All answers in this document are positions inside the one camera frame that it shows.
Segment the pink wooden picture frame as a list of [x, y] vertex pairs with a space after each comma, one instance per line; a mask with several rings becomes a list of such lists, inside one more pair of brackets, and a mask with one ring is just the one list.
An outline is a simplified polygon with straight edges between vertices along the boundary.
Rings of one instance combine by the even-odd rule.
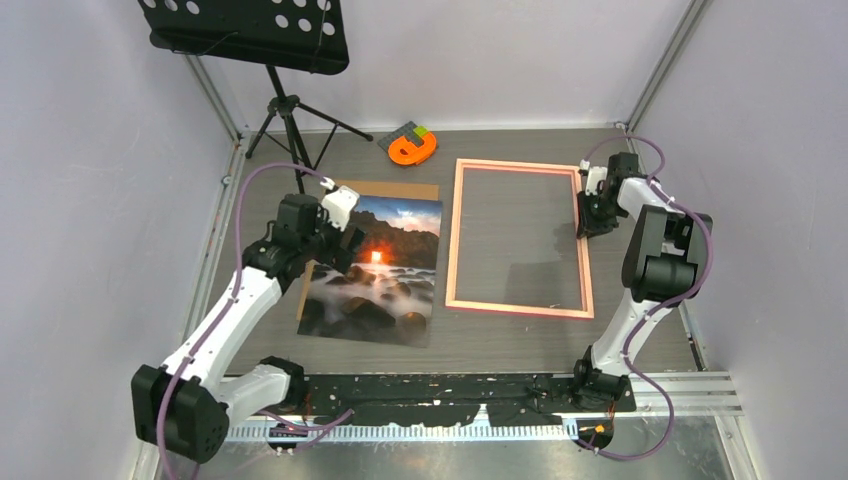
[[460, 300], [457, 298], [456, 291], [459, 272], [461, 215], [466, 170], [568, 177], [571, 182], [574, 198], [577, 198], [577, 194], [582, 190], [582, 179], [581, 174], [579, 173], [580, 168], [575, 165], [458, 158], [455, 163], [448, 267], [446, 272], [445, 306], [448, 308], [479, 312], [592, 320], [595, 317], [594, 293], [592, 288], [589, 247], [586, 239], [576, 240], [577, 267], [581, 300], [580, 309], [478, 302]]

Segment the transparent acrylic sheet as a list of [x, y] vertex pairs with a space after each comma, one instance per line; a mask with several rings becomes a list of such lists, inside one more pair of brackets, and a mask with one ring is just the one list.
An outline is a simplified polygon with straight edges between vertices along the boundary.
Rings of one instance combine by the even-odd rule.
[[570, 176], [467, 169], [462, 193], [459, 299], [582, 309]]

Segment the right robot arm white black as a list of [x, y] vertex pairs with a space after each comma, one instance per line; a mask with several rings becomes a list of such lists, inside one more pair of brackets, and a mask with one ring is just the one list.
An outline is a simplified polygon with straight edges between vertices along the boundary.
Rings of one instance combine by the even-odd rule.
[[707, 275], [712, 219], [688, 213], [639, 158], [621, 152], [604, 166], [579, 164], [577, 237], [612, 232], [622, 218], [635, 226], [621, 269], [622, 300], [602, 336], [574, 366], [570, 401], [584, 411], [606, 410], [630, 389], [634, 360], [656, 325], [698, 293]]

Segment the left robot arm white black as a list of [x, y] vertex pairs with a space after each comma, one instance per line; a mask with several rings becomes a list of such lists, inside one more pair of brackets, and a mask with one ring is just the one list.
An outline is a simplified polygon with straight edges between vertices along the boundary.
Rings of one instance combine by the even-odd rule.
[[359, 200], [347, 186], [322, 199], [283, 198], [265, 235], [244, 249], [226, 290], [191, 336], [160, 366], [143, 364], [132, 377], [139, 440], [203, 464], [230, 427], [268, 407], [293, 414], [305, 405], [304, 369], [292, 361], [269, 356], [234, 380], [224, 375], [259, 320], [309, 264], [350, 269], [365, 238], [350, 222]]

